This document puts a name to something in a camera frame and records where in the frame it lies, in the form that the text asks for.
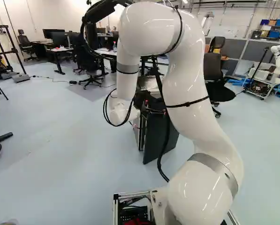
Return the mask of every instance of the black cable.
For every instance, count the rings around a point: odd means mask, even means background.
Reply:
[[[236,96],[243,93],[243,92],[245,92],[245,90],[240,91],[238,94],[236,94]]]
[[[107,102],[108,102],[108,98],[111,96],[112,92],[117,90],[116,88],[114,90],[112,90],[106,97],[106,99],[104,100],[104,103],[103,103],[103,116],[104,116],[104,119],[107,121],[108,124],[112,125],[113,127],[120,127],[122,126],[123,124],[125,124],[128,120],[129,120],[129,116],[130,116],[130,112],[131,112],[131,107],[134,103],[134,100],[135,100],[135,96],[132,98],[131,102],[130,102],[130,105],[129,105],[129,109],[128,109],[128,112],[126,114],[126,117],[125,119],[123,120],[122,123],[118,124],[118,125],[114,125],[113,123],[111,123],[109,117],[108,117],[108,114],[107,114]]]
[[[134,124],[132,124],[130,121],[129,121],[129,123],[132,125],[132,127],[140,129],[139,127],[136,127]]]
[[[91,83],[89,83],[88,85],[91,85],[91,86],[99,86],[99,87],[101,87],[101,88],[109,88],[109,87],[112,87],[112,86],[114,86],[114,85],[116,85],[115,83],[114,84],[112,84],[112,85],[110,85],[110,86],[100,86],[100,85],[98,85],[98,84],[91,84]]]

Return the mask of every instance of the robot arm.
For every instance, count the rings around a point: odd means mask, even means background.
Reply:
[[[117,98],[110,103],[112,123],[120,124],[126,116],[136,91],[140,57],[165,53],[175,43],[167,54],[165,104],[180,105],[208,95],[203,74],[202,28],[191,13],[179,12],[181,18],[173,8],[152,2],[125,8],[119,24]],[[242,160],[218,125],[208,99],[167,110],[175,128],[193,140],[195,146],[195,154],[168,184],[169,207],[182,225],[218,225],[242,183]],[[138,113],[132,108],[129,119]]]

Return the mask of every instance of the floor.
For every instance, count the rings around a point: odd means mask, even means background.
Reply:
[[[86,78],[72,73],[73,67],[62,65],[66,75],[53,72],[51,63],[25,68],[30,76],[53,81]],[[142,164],[131,126],[105,122],[102,104],[115,86],[83,90],[43,77],[0,82],[9,97],[6,101],[0,95],[0,135],[14,133],[2,143],[0,222],[15,218],[20,225],[109,225],[114,193],[166,184],[155,161]],[[108,75],[104,86],[115,79]],[[261,101],[241,93],[218,109],[218,122],[245,166],[233,212],[242,225],[280,225],[280,98]],[[172,177],[191,154],[191,140],[180,136],[176,148],[163,157],[165,174]]]

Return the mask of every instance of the black monitor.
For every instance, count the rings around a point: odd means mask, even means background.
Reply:
[[[106,29],[105,28],[96,28],[97,33],[99,34],[105,34],[106,33]]]
[[[51,39],[55,47],[59,47],[60,45],[68,47],[68,39],[65,32],[51,32]]]
[[[44,37],[47,39],[52,39],[51,33],[52,32],[65,32],[65,30],[59,30],[59,29],[43,29]]]

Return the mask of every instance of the red component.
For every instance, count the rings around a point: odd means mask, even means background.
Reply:
[[[151,224],[150,222],[143,222],[143,221],[140,221],[139,218],[136,218],[136,219],[126,222],[124,225],[150,225],[150,224]]]

